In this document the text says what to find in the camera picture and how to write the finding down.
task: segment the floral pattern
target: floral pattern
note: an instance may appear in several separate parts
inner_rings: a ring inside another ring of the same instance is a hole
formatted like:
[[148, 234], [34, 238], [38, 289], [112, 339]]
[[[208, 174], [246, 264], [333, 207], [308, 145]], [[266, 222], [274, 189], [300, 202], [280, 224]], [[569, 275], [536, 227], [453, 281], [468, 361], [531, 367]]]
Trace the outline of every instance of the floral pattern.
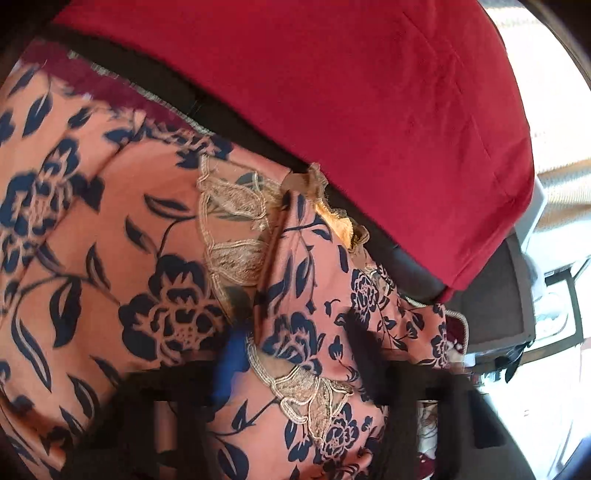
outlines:
[[357, 319], [364, 327], [369, 326], [371, 314], [378, 306], [378, 289], [361, 270], [353, 270], [351, 278], [351, 303]]
[[307, 319], [302, 312], [294, 312], [289, 320], [286, 315], [276, 318], [274, 333], [262, 344], [262, 351], [320, 375], [322, 366], [315, 358], [318, 343], [314, 322]]
[[443, 367], [447, 363], [447, 342], [446, 342], [446, 325], [441, 323], [438, 327], [439, 335], [431, 339], [431, 346], [433, 347], [433, 357], [437, 364]]
[[[366, 478], [385, 415], [344, 315], [441, 368], [443, 307], [413, 308], [369, 257], [353, 268], [324, 199], [282, 189], [290, 172], [265, 158], [84, 100], [42, 70], [3, 88], [0, 426], [33, 474], [59, 474], [126, 375], [230, 338], [235, 374], [207, 418], [224, 476], [267, 475], [261, 439], [284, 459], [277, 478]], [[41, 138], [50, 151], [26, 154]], [[232, 344], [237, 323], [261, 365]]]
[[358, 438], [357, 420], [352, 417], [351, 405], [346, 403], [326, 434], [324, 448], [320, 452], [322, 460], [338, 459], [342, 461]]
[[165, 255], [158, 259], [148, 289], [119, 309], [123, 343], [130, 352], [166, 363], [177, 362], [183, 352], [211, 349], [224, 319], [201, 265]]

